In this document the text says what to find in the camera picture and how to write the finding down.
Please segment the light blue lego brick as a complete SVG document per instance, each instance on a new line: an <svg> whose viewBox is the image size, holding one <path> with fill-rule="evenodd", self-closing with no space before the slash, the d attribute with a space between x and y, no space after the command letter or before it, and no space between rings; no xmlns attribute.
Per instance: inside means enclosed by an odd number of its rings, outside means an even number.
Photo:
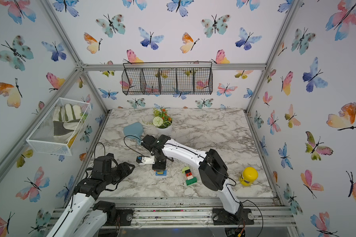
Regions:
<svg viewBox="0 0 356 237"><path fill-rule="evenodd" d="M167 171L166 170L164 170L164 171L156 171L155 175L156 176L167 176Z"/></svg>

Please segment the lime green lego brick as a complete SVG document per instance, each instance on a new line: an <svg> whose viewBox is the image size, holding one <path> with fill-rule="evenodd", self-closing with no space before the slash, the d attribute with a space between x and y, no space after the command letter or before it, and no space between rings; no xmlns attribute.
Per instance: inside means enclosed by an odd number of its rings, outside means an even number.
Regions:
<svg viewBox="0 0 356 237"><path fill-rule="evenodd" d="M182 173L185 173L186 170L190 170L190 168L189 168L188 166L184 167L184 168L182 169Z"/></svg>

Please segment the green lego base brick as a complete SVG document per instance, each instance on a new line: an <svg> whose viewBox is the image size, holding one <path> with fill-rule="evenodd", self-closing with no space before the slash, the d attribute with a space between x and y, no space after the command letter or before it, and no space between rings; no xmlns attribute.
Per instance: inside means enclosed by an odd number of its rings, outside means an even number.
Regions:
<svg viewBox="0 0 356 237"><path fill-rule="evenodd" d="M197 178L196 177L193 177L191 179L186 180L186 185L187 186L195 184L195 183L197 183Z"/></svg>

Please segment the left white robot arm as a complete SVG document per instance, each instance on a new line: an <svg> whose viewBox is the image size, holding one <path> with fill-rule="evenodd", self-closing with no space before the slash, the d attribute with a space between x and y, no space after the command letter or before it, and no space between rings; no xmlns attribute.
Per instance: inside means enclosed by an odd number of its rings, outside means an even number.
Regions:
<svg viewBox="0 0 356 237"><path fill-rule="evenodd" d="M129 226L132 210L117 210L115 203L98 198L104 191L112 192L108 186L118 186L134 169L133 164L117 163L112 153L94 159L93 167L87 168L91 174L75 186L73 196L47 236L94 237L102 226L114 226L117 232L121 226Z"/></svg>

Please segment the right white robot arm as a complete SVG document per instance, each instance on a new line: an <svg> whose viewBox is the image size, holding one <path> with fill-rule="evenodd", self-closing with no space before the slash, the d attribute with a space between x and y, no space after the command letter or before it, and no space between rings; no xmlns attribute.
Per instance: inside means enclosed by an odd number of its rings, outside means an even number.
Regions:
<svg viewBox="0 0 356 237"><path fill-rule="evenodd" d="M199 171L202 184L217 192L226 212L235 216L242 212L243 205L231 188L227 166L217 151L190 148L166 135L159 138L146 135L140 144L150 152L149 158L154 161L153 170L163 172L167 160L179 160Z"/></svg>

